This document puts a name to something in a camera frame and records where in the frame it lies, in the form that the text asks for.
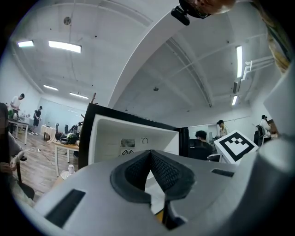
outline person in white shirt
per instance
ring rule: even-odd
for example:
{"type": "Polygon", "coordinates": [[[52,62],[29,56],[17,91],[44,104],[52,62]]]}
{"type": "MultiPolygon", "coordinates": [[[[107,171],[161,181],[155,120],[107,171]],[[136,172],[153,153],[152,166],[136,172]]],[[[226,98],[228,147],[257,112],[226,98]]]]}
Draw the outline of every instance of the person in white shirt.
{"type": "Polygon", "coordinates": [[[226,136],[230,133],[229,129],[225,126],[224,121],[223,120],[219,120],[216,124],[218,124],[220,126],[220,136],[226,136]]]}
{"type": "MultiPolygon", "coordinates": [[[[10,106],[12,108],[13,114],[18,113],[18,111],[20,110],[19,106],[20,106],[20,101],[22,99],[24,99],[24,94],[21,94],[20,96],[14,96],[13,99],[11,100],[10,106]]],[[[14,124],[10,123],[10,133],[11,134],[13,133],[13,127],[14,127],[14,124]]]]}
{"type": "Polygon", "coordinates": [[[264,143],[266,143],[271,140],[271,126],[267,123],[267,116],[263,115],[261,119],[260,126],[262,127],[264,143]]]}

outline black hair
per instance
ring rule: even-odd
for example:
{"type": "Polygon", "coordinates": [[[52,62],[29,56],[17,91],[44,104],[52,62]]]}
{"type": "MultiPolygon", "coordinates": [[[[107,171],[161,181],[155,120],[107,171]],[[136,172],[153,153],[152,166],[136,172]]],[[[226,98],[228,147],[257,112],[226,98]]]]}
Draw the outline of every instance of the black hair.
{"type": "Polygon", "coordinates": [[[201,139],[206,139],[207,133],[205,131],[200,130],[195,133],[195,137],[196,138],[200,137],[201,139]]]}
{"type": "MultiPolygon", "coordinates": [[[[6,121],[8,120],[8,109],[4,103],[0,103],[0,116],[3,116],[1,118],[5,120],[6,124],[6,121]]],[[[9,161],[8,127],[5,127],[4,134],[0,135],[0,162],[9,163],[9,161]]]]}

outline seated person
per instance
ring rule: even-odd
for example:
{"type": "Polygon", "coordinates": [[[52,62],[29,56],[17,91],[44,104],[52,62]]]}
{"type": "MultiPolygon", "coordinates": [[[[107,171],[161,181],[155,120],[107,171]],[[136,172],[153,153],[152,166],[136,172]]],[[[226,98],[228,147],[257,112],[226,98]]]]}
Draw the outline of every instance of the seated person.
{"type": "Polygon", "coordinates": [[[26,202],[32,207],[34,202],[27,197],[12,175],[12,172],[17,168],[17,162],[23,157],[24,151],[12,134],[8,132],[8,110],[3,103],[0,103],[0,153],[0,175],[6,180],[11,194],[15,199],[26,202]]]}
{"type": "Polygon", "coordinates": [[[207,133],[205,131],[200,130],[196,132],[195,137],[197,138],[196,147],[197,146],[205,147],[206,149],[209,150],[211,155],[213,153],[213,148],[209,143],[206,142],[207,133]]]}

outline person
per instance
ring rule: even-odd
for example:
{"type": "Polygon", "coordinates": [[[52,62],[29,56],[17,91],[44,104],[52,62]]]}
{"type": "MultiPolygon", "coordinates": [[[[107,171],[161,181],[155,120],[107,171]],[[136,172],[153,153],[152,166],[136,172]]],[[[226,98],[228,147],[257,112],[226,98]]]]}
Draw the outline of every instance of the person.
{"type": "Polygon", "coordinates": [[[267,27],[269,48],[281,73],[285,73],[291,61],[291,46],[278,24],[261,6],[259,0],[186,0],[200,14],[221,14],[230,11],[235,3],[248,1],[258,10],[267,27]]]}
{"type": "Polygon", "coordinates": [[[43,109],[43,107],[40,106],[38,110],[35,110],[32,134],[38,135],[36,132],[34,132],[34,130],[35,130],[36,127],[38,127],[39,120],[42,120],[41,117],[40,117],[41,116],[41,110],[42,109],[43,109]]]}
{"type": "Polygon", "coordinates": [[[207,133],[203,130],[197,131],[195,133],[195,137],[197,138],[196,146],[203,146],[210,151],[210,155],[213,153],[212,146],[206,142],[207,133]]]}
{"type": "Polygon", "coordinates": [[[225,126],[223,120],[219,120],[216,124],[220,126],[220,137],[226,136],[230,133],[229,129],[225,126]]]}
{"type": "Polygon", "coordinates": [[[260,122],[260,126],[262,128],[262,134],[264,137],[264,141],[263,143],[266,143],[268,141],[271,140],[271,126],[267,123],[267,116],[266,115],[262,115],[261,117],[261,122],[260,122]]]}
{"type": "Polygon", "coordinates": [[[32,199],[28,198],[19,186],[12,172],[17,168],[17,162],[23,157],[24,151],[8,132],[8,109],[0,103],[0,175],[5,179],[7,187],[15,199],[21,200],[31,207],[34,205],[32,199]]]}
{"type": "MultiPolygon", "coordinates": [[[[14,96],[13,99],[10,102],[10,106],[12,108],[13,114],[18,113],[19,106],[20,106],[20,101],[24,99],[24,94],[21,94],[20,96],[14,96]]],[[[10,123],[10,133],[13,133],[13,127],[14,124],[10,123]]]]}

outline ceiling light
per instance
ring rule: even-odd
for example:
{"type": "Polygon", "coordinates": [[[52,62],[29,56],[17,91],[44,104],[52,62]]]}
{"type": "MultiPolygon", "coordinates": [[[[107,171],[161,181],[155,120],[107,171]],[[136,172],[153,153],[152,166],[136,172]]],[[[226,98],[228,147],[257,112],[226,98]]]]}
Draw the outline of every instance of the ceiling light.
{"type": "Polygon", "coordinates": [[[232,105],[235,105],[236,104],[236,100],[238,99],[238,95],[234,96],[234,99],[232,101],[232,105]]]}
{"type": "Polygon", "coordinates": [[[74,93],[69,93],[70,95],[73,95],[73,96],[77,96],[77,97],[80,97],[80,98],[85,98],[85,99],[89,99],[88,97],[84,97],[84,96],[81,96],[79,94],[74,94],[74,93]]]}
{"type": "Polygon", "coordinates": [[[46,88],[48,88],[48,89],[53,89],[53,90],[56,90],[56,91],[58,91],[58,89],[57,88],[54,88],[54,87],[50,87],[50,86],[47,86],[47,85],[43,85],[44,87],[46,87],[46,88]]]}
{"type": "Polygon", "coordinates": [[[65,42],[56,42],[56,41],[49,41],[49,46],[73,51],[76,53],[81,53],[81,49],[82,49],[82,47],[80,45],[75,45],[75,44],[70,44],[70,43],[65,43],[65,42]]]}
{"type": "Polygon", "coordinates": [[[19,47],[32,47],[34,44],[33,44],[33,41],[24,41],[24,42],[18,42],[18,46],[19,47]]]}
{"type": "Polygon", "coordinates": [[[242,70],[243,70],[243,50],[241,46],[236,47],[236,54],[238,58],[238,72],[237,77],[242,77],[242,70]]]}

